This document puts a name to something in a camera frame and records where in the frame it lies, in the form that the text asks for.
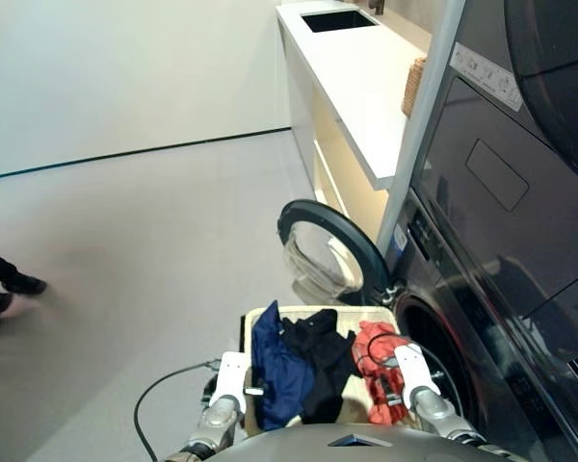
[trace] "label sticker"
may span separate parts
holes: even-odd
[[[522,107],[522,96],[513,74],[456,42],[450,66],[516,112]]]
[[[407,246],[407,235],[398,224],[394,226],[394,244],[401,252]]]

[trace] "white countertop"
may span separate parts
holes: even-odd
[[[383,25],[313,33],[301,18],[357,10],[349,3],[320,0],[276,9],[371,185],[389,188],[407,123],[401,103],[408,71],[424,53]]]

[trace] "red clothing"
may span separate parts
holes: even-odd
[[[371,424],[392,425],[407,415],[407,409],[403,404],[394,406],[387,405],[385,391],[381,386],[381,376],[387,379],[391,390],[400,395],[403,391],[403,377],[400,370],[389,369],[380,366],[368,356],[368,343],[376,335],[382,332],[396,333],[394,327],[389,322],[361,321],[360,331],[355,338],[353,354],[355,364],[366,379],[366,386],[373,399],[373,407],[368,412],[368,421]],[[378,362],[382,362],[394,355],[394,348],[406,345],[407,341],[393,336],[382,336],[375,340],[370,347],[370,353]]]

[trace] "washing machine door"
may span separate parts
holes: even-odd
[[[578,0],[506,0],[505,18],[522,98],[578,173]]]
[[[383,257],[348,218],[327,205],[300,199],[277,222],[294,292],[307,304],[383,305],[389,272]]]

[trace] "wicker basket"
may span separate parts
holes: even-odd
[[[407,86],[405,87],[405,98],[403,98],[403,104],[401,106],[401,110],[407,117],[411,117],[411,112],[413,111],[413,103],[415,102],[417,89],[419,88],[420,81],[422,80],[422,72],[424,71],[425,62],[426,58],[417,58],[411,65],[411,68],[408,72]]]
[[[343,337],[347,337],[350,330],[359,332],[360,321],[389,322],[398,332],[398,325],[392,312],[382,306],[283,306],[278,307],[281,318],[287,318],[290,321],[305,319],[314,315],[324,308],[333,308],[338,312],[336,330]],[[244,353],[251,358],[251,331],[265,308],[257,308],[249,311],[244,317]],[[247,372],[245,383],[250,383],[250,369]],[[337,422],[342,424],[365,424],[368,422],[368,409],[373,405],[368,390],[366,389],[363,378],[351,376],[343,391],[343,407],[338,416]],[[247,397],[247,414],[245,416],[245,431],[248,436],[261,433],[254,417],[254,402],[251,397]],[[299,417],[294,418],[287,426],[302,424]],[[415,416],[409,413],[397,424],[419,429],[419,423]]]

